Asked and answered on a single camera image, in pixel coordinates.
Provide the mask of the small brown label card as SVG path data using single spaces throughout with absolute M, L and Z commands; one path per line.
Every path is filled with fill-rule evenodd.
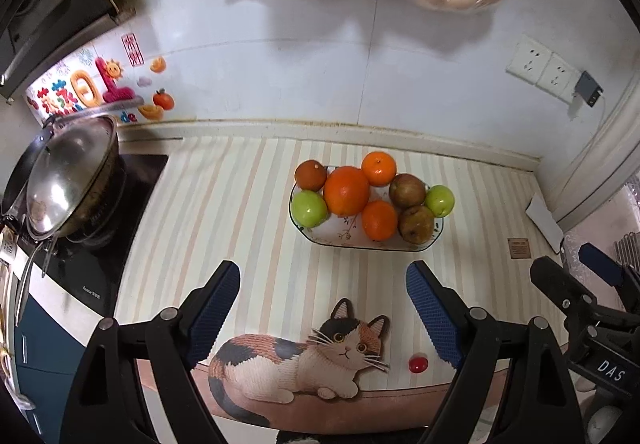
M 527 238 L 509 238 L 508 248 L 512 260 L 529 260 L 532 257 Z

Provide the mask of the striped cat table mat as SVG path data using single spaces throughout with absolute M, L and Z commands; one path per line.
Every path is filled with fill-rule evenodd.
M 250 403 L 273 427 L 347 433 L 422 426 L 435 415 L 454 372 L 441 360 L 406 291 L 410 252 L 319 246 L 288 216 L 295 168 L 307 159 L 358 166 L 366 149 L 333 143 L 190 138 L 165 145 L 169 158 L 132 244 L 115 308 L 123 324 L 154 317 L 203 286 L 218 264 L 241 271 L 241 289 L 219 334 L 271 334 L 305 340 L 348 299 L 360 320 L 384 315 L 390 329 L 384 358 L 390 368 L 360 372 L 349 401 L 300 394 L 279 406 Z M 528 173 L 491 164 L 395 152 L 399 170 L 427 184 L 446 185 L 456 205 L 444 230 L 420 253 L 439 280 L 498 320 L 548 320 L 560 343 L 561 312 L 530 282 L 530 264 L 550 247 L 526 216 L 538 193 Z M 508 239 L 527 238 L 532 257 L 510 258 Z M 408 360 L 430 364 L 412 374 Z

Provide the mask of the front reddish brown apple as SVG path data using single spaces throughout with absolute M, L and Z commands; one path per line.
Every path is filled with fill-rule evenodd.
M 401 212 L 398 218 L 398 232 L 408 244 L 423 245 L 432 237 L 435 217 L 427 206 L 413 206 Z

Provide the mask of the glossy back tangerine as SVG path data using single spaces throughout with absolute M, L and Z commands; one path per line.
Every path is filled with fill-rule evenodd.
M 387 186 L 397 174 L 396 161 L 387 152 L 369 152 L 364 156 L 360 169 L 374 187 Z

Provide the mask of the white wall socket pair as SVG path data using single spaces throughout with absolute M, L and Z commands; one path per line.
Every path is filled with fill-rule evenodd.
M 522 34 L 506 72 L 570 104 L 580 72 L 558 53 Z

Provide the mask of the colourful wall stickers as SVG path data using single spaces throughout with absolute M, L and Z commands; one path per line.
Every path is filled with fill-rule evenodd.
M 39 121 L 141 97 L 116 114 L 121 124 L 160 122 L 176 109 L 166 89 L 167 62 L 142 50 L 131 32 L 104 34 L 56 62 L 24 91 Z

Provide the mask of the black induction cooktop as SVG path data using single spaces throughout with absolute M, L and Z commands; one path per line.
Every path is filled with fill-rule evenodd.
M 74 298 L 103 317 L 113 315 L 134 236 L 167 161 L 157 154 L 119 156 L 111 209 L 90 228 L 59 239 L 51 254 L 40 251 L 32 268 L 49 264 L 47 275 Z

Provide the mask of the white paper card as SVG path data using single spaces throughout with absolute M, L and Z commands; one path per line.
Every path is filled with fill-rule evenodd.
M 544 236 L 552 251 L 555 254 L 559 254 L 564 240 L 564 233 L 559 224 L 553 219 L 551 212 L 540 195 L 535 194 L 532 197 L 525 209 L 525 214 L 534 223 L 537 230 L 541 232 L 541 235 Z

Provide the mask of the green apple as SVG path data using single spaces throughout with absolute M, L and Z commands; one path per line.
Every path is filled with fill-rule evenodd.
M 426 191 L 424 204 L 435 218 L 446 218 L 454 210 L 456 198 L 447 186 L 434 185 Z
M 323 197 L 312 190 L 301 190 L 291 200 L 290 212 L 297 226 L 314 228 L 329 216 L 329 208 Z

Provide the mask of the grey plug adapter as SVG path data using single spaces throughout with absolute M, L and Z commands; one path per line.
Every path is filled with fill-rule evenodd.
M 574 95 L 580 97 L 589 107 L 593 107 L 601 97 L 602 86 L 588 72 L 583 71 L 574 86 Z

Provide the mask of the floral ceramic fruit plate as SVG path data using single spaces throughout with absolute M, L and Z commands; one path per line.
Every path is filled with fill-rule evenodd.
M 329 174 L 334 171 L 338 167 L 325 166 L 326 173 Z M 401 212 L 406 209 L 401 209 L 396 207 L 391 201 L 390 196 L 388 196 L 388 190 L 390 189 L 390 184 L 383 187 L 374 187 L 370 185 L 370 201 L 374 200 L 384 200 L 389 202 L 396 210 L 398 218 Z M 288 214 L 290 215 L 290 219 L 292 223 L 296 226 L 296 228 L 311 242 L 322 246 L 331 246 L 335 248 L 354 248 L 354 249 L 372 249 L 372 250 L 390 250 L 390 251 L 413 251 L 418 252 L 431 247 L 431 245 L 436 242 L 439 236 L 442 234 L 444 230 L 444 218 L 435 218 L 435 227 L 434 233 L 431 239 L 423 245 L 413 245 L 405 242 L 399 235 L 398 232 L 398 224 L 396 234 L 387 239 L 385 242 L 374 242 L 367 238 L 367 235 L 364 234 L 362 223 L 361 223 L 361 212 L 356 216 L 346 216 L 346 218 L 342 218 L 341 216 L 336 216 L 330 212 L 330 216 L 319 226 L 314 228 L 303 228 L 296 225 L 292 218 L 292 214 L 290 212 L 291 200 L 293 196 L 299 193 L 301 189 L 296 185 L 294 180 L 294 187 L 292 188 L 292 192 L 290 195 L 290 199 L 288 200 Z M 323 187 L 319 190 L 319 193 L 323 197 Z

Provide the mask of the steel wok with lid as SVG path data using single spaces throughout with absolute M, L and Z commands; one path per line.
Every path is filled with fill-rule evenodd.
M 26 311 L 36 255 L 51 254 L 59 239 L 90 228 L 111 209 L 107 198 L 119 156 L 116 121 L 107 115 L 74 121 L 43 145 L 26 182 L 27 260 L 15 298 L 17 323 Z

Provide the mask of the left green apple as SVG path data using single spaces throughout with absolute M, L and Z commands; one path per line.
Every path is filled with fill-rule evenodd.
M 329 216 L 329 208 L 323 197 L 312 190 L 301 190 L 291 200 L 290 212 L 297 226 L 314 228 Z

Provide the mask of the back reddish apple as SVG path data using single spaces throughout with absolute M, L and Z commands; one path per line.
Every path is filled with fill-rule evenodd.
M 390 182 L 388 196 L 390 201 L 401 209 L 420 206 L 426 197 L 426 186 L 420 178 L 409 173 L 401 173 Z

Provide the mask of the dark brownish orange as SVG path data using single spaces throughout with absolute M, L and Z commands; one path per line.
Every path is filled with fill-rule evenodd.
M 295 170 L 294 180 L 301 190 L 318 192 L 326 182 L 326 167 L 319 161 L 309 159 L 301 162 Z

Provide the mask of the large orange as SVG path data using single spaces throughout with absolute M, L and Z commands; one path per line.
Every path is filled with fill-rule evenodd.
M 360 169 L 341 166 L 326 178 L 323 198 L 332 214 L 342 218 L 356 216 L 369 202 L 370 184 Z

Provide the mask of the small red cherry tomato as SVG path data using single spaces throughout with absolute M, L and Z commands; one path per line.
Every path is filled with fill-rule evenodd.
M 427 371 L 430 362 L 425 354 L 414 354 L 408 360 L 408 368 L 412 374 L 419 375 Z

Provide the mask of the small front orange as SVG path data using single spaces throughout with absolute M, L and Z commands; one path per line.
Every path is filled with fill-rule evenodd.
M 385 242 L 396 234 L 398 215 L 387 201 L 370 201 L 361 211 L 364 234 L 374 242 Z

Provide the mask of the right green apple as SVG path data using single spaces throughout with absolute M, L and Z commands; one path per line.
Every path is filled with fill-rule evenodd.
M 426 191 L 424 204 L 435 218 L 446 218 L 454 210 L 456 198 L 447 186 L 434 185 Z

